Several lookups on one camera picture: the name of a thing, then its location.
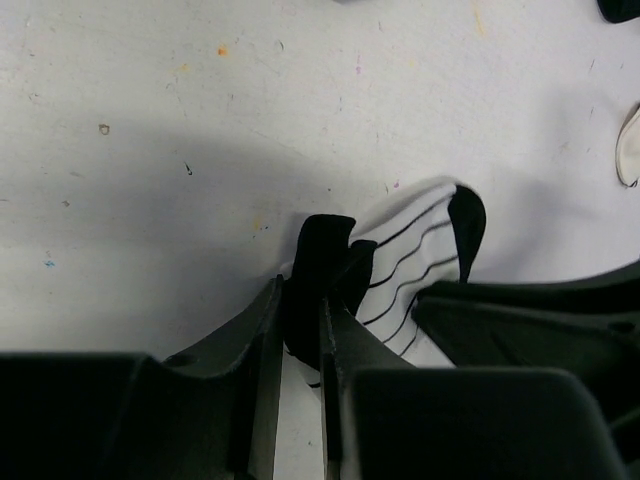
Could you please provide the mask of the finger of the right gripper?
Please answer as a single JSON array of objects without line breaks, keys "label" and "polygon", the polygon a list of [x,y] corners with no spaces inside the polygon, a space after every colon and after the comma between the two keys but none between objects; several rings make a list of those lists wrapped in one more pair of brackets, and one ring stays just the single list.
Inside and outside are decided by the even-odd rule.
[{"label": "finger of the right gripper", "polygon": [[548,284],[440,281],[413,319],[456,366],[556,368],[600,404],[639,476],[639,265]]}]

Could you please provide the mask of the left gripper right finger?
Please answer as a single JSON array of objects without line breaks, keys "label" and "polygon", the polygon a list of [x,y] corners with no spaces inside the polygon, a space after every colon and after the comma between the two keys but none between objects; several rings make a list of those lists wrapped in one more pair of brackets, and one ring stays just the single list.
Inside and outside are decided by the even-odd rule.
[{"label": "left gripper right finger", "polygon": [[626,479],[594,396],[540,368],[418,369],[338,301],[319,313],[328,479]]}]

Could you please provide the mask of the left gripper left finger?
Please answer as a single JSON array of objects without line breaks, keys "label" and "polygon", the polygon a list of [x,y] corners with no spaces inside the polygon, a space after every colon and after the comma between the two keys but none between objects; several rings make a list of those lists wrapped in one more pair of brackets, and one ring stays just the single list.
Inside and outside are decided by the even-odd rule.
[{"label": "left gripper left finger", "polygon": [[164,361],[137,353],[5,353],[5,479],[269,479],[283,281]]}]

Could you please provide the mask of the white sock black thin stripes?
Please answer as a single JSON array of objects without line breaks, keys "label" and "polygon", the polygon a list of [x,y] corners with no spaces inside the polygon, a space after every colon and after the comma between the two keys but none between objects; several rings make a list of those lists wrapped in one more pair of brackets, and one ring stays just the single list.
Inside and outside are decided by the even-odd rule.
[{"label": "white sock black thin stripes", "polygon": [[485,228],[480,196],[451,178],[427,182],[364,222],[308,217],[282,307],[286,350],[307,386],[321,386],[318,313],[330,296],[400,359],[419,368],[452,366],[413,315],[423,289],[468,280]]}]

